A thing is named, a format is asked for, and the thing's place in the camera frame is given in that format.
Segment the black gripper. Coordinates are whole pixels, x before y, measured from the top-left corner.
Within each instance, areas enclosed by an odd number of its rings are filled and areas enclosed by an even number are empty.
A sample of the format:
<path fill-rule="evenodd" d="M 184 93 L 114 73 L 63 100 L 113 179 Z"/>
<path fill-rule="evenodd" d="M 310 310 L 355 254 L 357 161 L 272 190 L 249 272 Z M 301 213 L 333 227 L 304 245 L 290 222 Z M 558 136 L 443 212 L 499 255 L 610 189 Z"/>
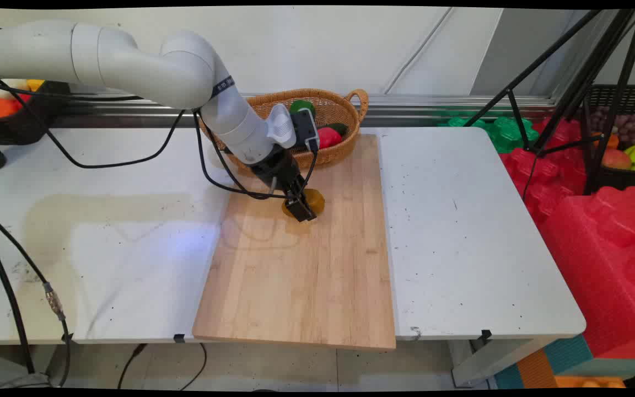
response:
<path fill-rule="evenodd" d="M 280 189 L 289 196 L 295 196 L 305 183 L 297 161 L 290 151 L 282 147 L 273 147 L 262 161 L 250 166 L 252 173 L 268 187 Z M 312 221 L 318 216 L 318 190 L 307 187 L 298 197 L 284 201 L 284 214 L 296 219 L 299 223 Z"/>

